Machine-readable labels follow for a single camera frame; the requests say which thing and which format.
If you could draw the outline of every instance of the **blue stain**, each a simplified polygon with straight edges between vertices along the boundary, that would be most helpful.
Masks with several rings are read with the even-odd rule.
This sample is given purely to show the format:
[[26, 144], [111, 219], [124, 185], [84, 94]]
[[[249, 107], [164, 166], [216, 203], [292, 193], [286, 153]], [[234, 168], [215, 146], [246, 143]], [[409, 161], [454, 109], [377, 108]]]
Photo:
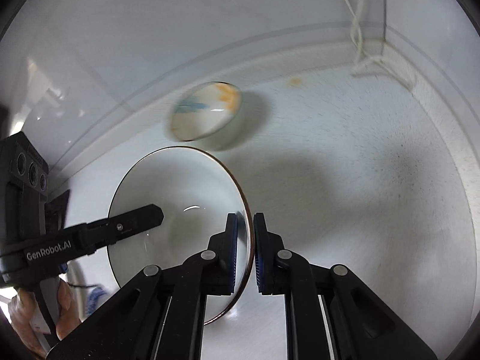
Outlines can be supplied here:
[[95, 287], [87, 300], [87, 305], [85, 307], [85, 315], [89, 317], [93, 312], [98, 308], [98, 300], [108, 293], [103, 289], [102, 286]]
[[257, 276], [258, 292], [263, 291], [263, 258], [258, 248], [255, 248], [255, 273]]
[[209, 108], [209, 106], [205, 103], [199, 103], [198, 101], [195, 101], [198, 99], [197, 96], [189, 96], [183, 102], [177, 105], [177, 109], [175, 110], [175, 113], [178, 114], [189, 114], [191, 112], [198, 112], [202, 109]]

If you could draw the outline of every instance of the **white tile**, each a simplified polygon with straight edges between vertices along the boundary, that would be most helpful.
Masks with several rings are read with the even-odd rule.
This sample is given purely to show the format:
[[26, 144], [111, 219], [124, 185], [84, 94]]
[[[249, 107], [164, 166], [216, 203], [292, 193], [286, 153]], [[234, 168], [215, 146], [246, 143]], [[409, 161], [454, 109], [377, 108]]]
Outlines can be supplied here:
[[43, 22], [27, 1], [11, 22], [0, 42], [0, 102], [8, 106], [23, 61]]
[[455, 42], [445, 71], [480, 115], [480, 37], [460, 6], [454, 23]]
[[404, 34], [442, 69], [455, 42], [455, 0], [386, 0], [387, 25]]
[[[367, 40], [364, 46], [365, 50], [369, 53], [378, 54], [383, 47], [383, 40]], [[158, 94], [164, 89], [162, 85], [170, 81], [170, 79], [164, 80], [148, 91], [145, 91], [149, 92], [153, 98], [155, 98], [153, 102], [134, 112], [123, 121], [123, 123], [120, 123], [93, 142], [81, 155], [62, 169], [61, 176], [64, 179], [70, 178], [104, 153], [152, 126], [158, 124], [167, 126], [170, 110], [173, 105], [179, 101], [184, 93], [196, 85], [219, 80], [233, 83], [243, 91], [251, 85], [269, 81], [278, 76], [289, 76], [299, 71], [349, 64], [354, 59], [355, 54], [356, 49], [349, 40], [295, 47], [253, 58], [228, 69], [216, 71], [209, 76], [191, 81], [187, 85], [177, 88], [163, 97], [158, 97]], [[168, 136], [167, 130], [165, 130], [162, 135]], [[163, 144], [171, 145], [176, 143], [167, 140], [164, 141]]]
[[[126, 104], [138, 110], [174, 89], [248, 59], [278, 50], [287, 52], [289, 48], [347, 39], [349, 36], [350, 23], [345, 22], [339, 23], [336, 27], [331, 23], [325, 26], [311, 25], [292, 31], [275, 31], [264, 36], [253, 37], [248, 42], [240, 41], [229, 47], [208, 52], [164, 73], [134, 93], [127, 99]], [[365, 38], [383, 38], [383, 25], [381, 23], [365, 24], [363, 36]]]
[[[367, 6], [363, 19], [382, 23], [383, 0]], [[45, 9], [51, 28], [123, 99], [231, 43], [351, 20], [343, 0], [61, 0]]]
[[55, 164], [55, 168], [63, 169], [71, 160], [78, 156], [83, 149], [94, 142], [105, 132], [123, 121], [131, 111], [125, 109], [122, 105], [114, 108], [109, 114], [100, 118], [81, 138], [71, 146], [66, 153]]
[[[406, 66], [405, 59], [390, 45], [386, 45], [384, 49], [385, 55], [392, 61], [395, 65], [401, 69], [414, 69], [413, 67]], [[412, 90], [412, 95], [420, 102], [423, 109], [428, 113], [430, 119], [435, 124], [437, 130], [442, 135], [443, 141], [445, 142], [450, 156], [452, 156], [455, 161], [455, 167], [457, 172], [462, 179], [462, 185], [465, 190], [466, 198], [469, 202], [469, 211], [471, 215], [471, 222], [475, 232], [476, 239], [476, 249], [477, 249], [477, 265], [480, 263], [478, 249], [480, 238], [480, 168], [478, 159], [474, 153], [473, 147], [471, 145], [471, 139], [465, 135], [466, 128], [460, 126], [460, 118], [455, 118], [452, 115], [452, 111], [455, 109], [449, 105], [449, 103], [444, 102], [439, 93], [433, 89], [433, 87], [424, 79], [421, 73], [416, 72], [416, 84]], [[450, 83], [450, 78], [443, 74], [443, 81]], [[462, 99], [455, 97], [455, 91], [449, 91], [448, 101], [461, 102]], [[476, 284], [476, 294], [480, 288], [480, 280], [478, 279], [477, 271], [477, 284]], [[473, 309], [471, 312], [471, 322], [477, 316], [477, 313], [480, 309], [480, 302], [478, 296], [474, 298]]]
[[480, 124], [477, 114], [474, 112], [475, 102], [468, 99], [459, 90], [456, 82], [443, 71], [423, 50], [413, 45], [407, 39], [402, 37], [391, 28], [387, 28], [385, 38], [388, 43], [393, 45], [404, 57], [429, 80], [429, 82], [440, 93], [455, 116], [458, 118], [462, 128], [469, 137], [474, 147], [476, 155], [480, 155]]
[[13, 121], [50, 164], [99, 119], [118, 106], [48, 30], [22, 61], [11, 98]]

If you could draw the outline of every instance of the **white countertop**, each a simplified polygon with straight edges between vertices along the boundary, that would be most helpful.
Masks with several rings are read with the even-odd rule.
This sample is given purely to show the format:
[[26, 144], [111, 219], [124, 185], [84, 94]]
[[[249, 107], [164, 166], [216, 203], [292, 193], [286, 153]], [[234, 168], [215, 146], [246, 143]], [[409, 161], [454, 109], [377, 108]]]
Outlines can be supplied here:
[[[425, 105], [386, 76], [352, 78], [350, 67], [240, 89], [244, 132], [213, 154], [251, 212], [311, 263], [350, 267], [444, 358], [469, 326], [477, 255], [457, 164]], [[63, 186], [67, 225], [107, 216], [130, 167], [172, 144], [157, 123], [79, 171]], [[118, 288], [105, 250], [80, 264], [89, 284]], [[286, 359], [284, 313], [283, 297], [262, 297], [250, 278], [234, 309], [205, 328], [203, 358]]]

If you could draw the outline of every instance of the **white wall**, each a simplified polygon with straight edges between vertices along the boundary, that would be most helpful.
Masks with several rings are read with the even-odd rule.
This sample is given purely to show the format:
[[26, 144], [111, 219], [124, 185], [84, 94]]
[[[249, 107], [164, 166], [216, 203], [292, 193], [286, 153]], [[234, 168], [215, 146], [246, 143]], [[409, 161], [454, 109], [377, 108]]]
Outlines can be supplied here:
[[[478, 158], [480, 38], [469, 18], [456, 0], [386, 0], [386, 7], [387, 42], [413, 62], [440, 92]], [[479, 310], [477, 281], [472, 318]]]
[[[366, 37], [382, 37], [368, 0]], [[343, 0], [28, 0], [0, 43], [0, 100], [63, 168], [135, 110], [251, 56], [347, 39]]]

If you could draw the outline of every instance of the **dirty dish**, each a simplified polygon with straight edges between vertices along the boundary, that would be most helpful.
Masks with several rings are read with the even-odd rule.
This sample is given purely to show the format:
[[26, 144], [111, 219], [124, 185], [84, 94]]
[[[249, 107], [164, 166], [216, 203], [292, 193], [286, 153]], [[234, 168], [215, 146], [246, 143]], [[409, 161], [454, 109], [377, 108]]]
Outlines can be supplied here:
[[240, 132], [242, 94], [225, 82], [208, 82], [188, 92], [175, 106], [171, 133], [183, 143], [220, 150]]

